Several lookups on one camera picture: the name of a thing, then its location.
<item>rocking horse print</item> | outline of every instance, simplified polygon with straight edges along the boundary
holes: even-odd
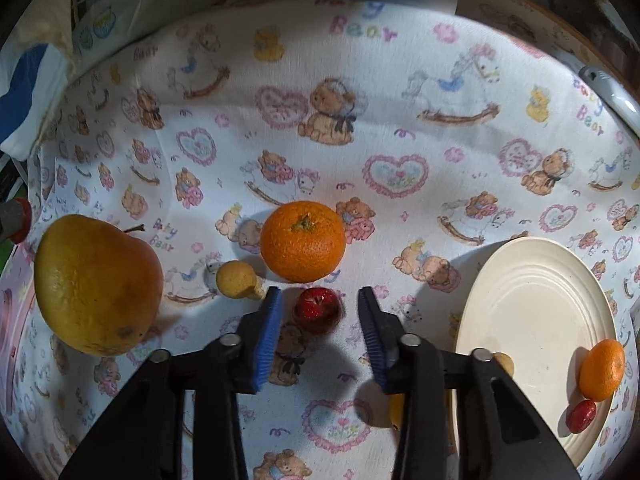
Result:
[[[442,205],[446,216],[438,217],[438,225],[459,242],[480,246],[488,228],[500,228],[514,211],[496,205],[496,196],[483,191],[469,200],[457,200]]]
[[[219,66],[220,39],[211,23],[202,25],[189,40],[186,62],[169,67],[169,88],[185,100],[206,97],[218,92],[229,79],[229,68]]]
[[[215,288],[209,288],[204,282],[205,267],[212,263],[211,254],[198,259],[190,269],[183,272],[177,267],[171,267],[165,276],[164,296],[175,303],[193,304],[204,300],[212,300],[218,293]]]
[[[596,160],[589,170],[589,187],[596,191],[612,191],[622,186],[622,173],[631,167],[631,146],[627,146],[609,164],[603,157]]]
[[[240,171],[246,175],[245,186],[255,196],[275,206],[308,198],[320,180],[317,171],[294,170],[286,158],[268,150],[263,150],[257,162],[249,161]]]
[[[495,63],[495,50],[486,43],[476,44],[460,54],[449,78],[429,76],[422,70],[414,72],[402,97],[427,105],[418,115],[422,121],[441,126],[473,126],[495,119],[500,113],[500,106],[486,97],[486,85],[498,81],[500,72]],[[435,88],[422,92],[426,82]]]

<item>orange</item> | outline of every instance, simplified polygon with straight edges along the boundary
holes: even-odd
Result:
[[[625,373],[625,350],[615,339],[604,339],[582,361],[578,387],[587,399],[601,402],[620,386]]]
[[[340,217],[318,202],[289,202],[262,226],[260,253],[267,266],[293,283],[311,283],[338,266],[346,241]]]

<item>ceramic plate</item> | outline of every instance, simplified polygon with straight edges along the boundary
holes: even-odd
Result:
[[[466,302],[456,352],[482,347],[510,355],[513,379],[578,466],[604,426],[611,399],[598,403],[595,420],[580,434],[567,430],[566,410],[581,399],[576,379],[584,355],[605,338],[615,339],[616,330],[591,271],[561,245],[527,237],[503,245],[484,264]]]

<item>white printed cloth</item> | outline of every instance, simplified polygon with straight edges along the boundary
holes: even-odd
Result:
[[[640,291],[637,139],[568,69],[521,40],[366,2],[212,10],[79,79],[30,176],[29,254],[65,214],[122,228],[144,222],[146,233],[135,235],[156,249],[166,282],[146,341],[117,358],[68,348],[37,308],[28,311],[0,398],[44,478],[57,477],[149,352],[198,350],[257,307],[217,296],[204,269],[239,258],[259,266],[265,218],[302,199],[344,222],[344,258],[316,285],[340,294],[346,317],[322,342],[287,319],[269,383],[239,399],[252,478],[389,478],[396,441],[371,380],[357,290],[373,286],[412,332],[452,349],[479,267],[496,242],[522,235],[552,238],[592,269],[625,345],[625,377],[582,477],[596,480],[629,436],[638,389],[630,319]],[[28,308],[22,280],[14,296]],[[270,273],[266,281],[290,286]],[[192,414],[188,399],[185,478]],[[452,453],[450,475],[455,463]],[[108,456],[105,464],[118,473]]]

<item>blue cloth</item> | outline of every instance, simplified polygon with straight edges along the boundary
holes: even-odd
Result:
[[[0,142],[3,142],[24,122],[31,110],[38,69],[47,47],[47,44],[38,44],[27,49],[20,56],[9,90],[0,97]]]

